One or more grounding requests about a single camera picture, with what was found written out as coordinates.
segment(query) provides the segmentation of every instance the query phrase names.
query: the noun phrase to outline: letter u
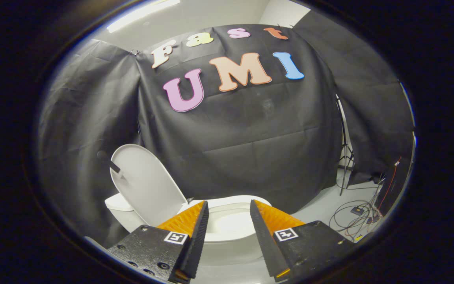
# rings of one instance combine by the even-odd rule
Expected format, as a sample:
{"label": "letter u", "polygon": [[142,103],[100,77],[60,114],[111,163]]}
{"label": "letter u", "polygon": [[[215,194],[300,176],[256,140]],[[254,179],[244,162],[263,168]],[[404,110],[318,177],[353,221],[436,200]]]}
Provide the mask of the letter u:
{"label": "letter u", "polygon": [[193,108],[196,108],[204,99],[204,89],[202,87],[201,79],[199,74],[201,73],[200,68],[190,70],[185,74],[185,78],[190,80],[192,89],[194,90],[194,95],[191,99],[185,101],[182,99],[180,94],[180,88],[178,83],[180,83],[179,78],[175,78],[166,84],[164,84],[163,89],[167,92],[167,97],[169,98],[169,103],[171,108],[177,112],[187,112]]}

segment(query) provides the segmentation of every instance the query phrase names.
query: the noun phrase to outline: blue letter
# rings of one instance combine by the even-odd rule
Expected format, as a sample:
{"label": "blue letter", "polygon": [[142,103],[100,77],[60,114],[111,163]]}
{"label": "blue letter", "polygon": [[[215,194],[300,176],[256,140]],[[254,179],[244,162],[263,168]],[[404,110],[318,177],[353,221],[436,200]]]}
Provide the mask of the blue letter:
{"label": "blue letter", "polygon": [[272,56],[277,57],[281,64],[283,64],[283,67],[285,67],[285,70],[287,71],[287,74],[285,76],[288,79],[297,80],[304,78],[304,74],[297,70],[294,62],[292,61],[292,59],[290,59],[290,53],[275,52],[272,54]]}

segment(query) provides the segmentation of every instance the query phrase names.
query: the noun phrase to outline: screw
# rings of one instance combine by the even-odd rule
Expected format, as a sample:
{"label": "screw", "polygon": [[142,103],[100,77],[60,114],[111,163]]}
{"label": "screw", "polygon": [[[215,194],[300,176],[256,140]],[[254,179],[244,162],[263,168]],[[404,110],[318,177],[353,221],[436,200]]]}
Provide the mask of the screw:
{"label": "screw", "polygon": [[169,269],[169,264],[164,263],[164,262],[157,263],[157,266],[159,266],[162,269]]}

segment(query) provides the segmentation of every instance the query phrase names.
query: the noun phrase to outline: toilet tank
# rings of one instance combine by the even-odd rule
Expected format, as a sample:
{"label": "toilet tank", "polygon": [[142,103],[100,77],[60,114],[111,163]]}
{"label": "toilet tank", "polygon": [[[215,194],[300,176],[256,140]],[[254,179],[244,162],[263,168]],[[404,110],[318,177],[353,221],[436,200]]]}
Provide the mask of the toilet tank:
{"label": "toilet tank", "polygon": [[104,201],[106,207],[115,216],[115,219],[129,232],[133,232],[141,225],[147,225],[134,211],[131,205],[125,200],[122,194],[118,193]]}

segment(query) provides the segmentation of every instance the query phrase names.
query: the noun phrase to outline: ceiling light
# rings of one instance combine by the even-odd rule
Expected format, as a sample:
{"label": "ceiling light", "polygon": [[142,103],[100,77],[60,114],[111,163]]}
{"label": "ceiling light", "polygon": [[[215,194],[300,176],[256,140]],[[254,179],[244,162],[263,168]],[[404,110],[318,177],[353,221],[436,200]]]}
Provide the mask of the ceiling light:
{"label": "ceiling light", "polygon": [[123,16],[119,20],[115,21],[115,23],[112,23],[107,27],[108,31],[110,33],[117,31],[126,25],[139,20],[140,18],[143,18],[146,15],[149,15],[151,13],[154,13],[156,11],[159,11],[161,9],[176,5],[180,2],[180,0],[165,0],[165,1],[157,1],[154,3],[151,3],[149,5],[145,5],[144,7],[141,7],[139,9],[136,9],[132,11],[131,13],[128,13],[126,16]]}

